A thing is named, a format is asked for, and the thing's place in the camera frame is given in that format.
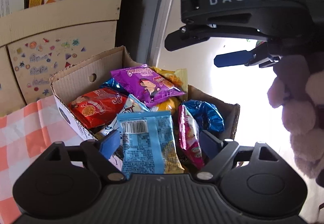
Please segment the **right hand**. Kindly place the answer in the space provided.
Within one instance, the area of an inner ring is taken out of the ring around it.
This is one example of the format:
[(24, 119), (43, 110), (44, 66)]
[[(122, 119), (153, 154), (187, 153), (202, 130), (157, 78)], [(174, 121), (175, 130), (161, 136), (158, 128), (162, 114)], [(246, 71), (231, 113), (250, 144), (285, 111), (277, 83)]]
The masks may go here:
[(273, 66), (268, 90), (272, 108), (282, 107), (282, 123), (298, 169), (308, 178), (323, 174), (323, 53), (283, 57)]

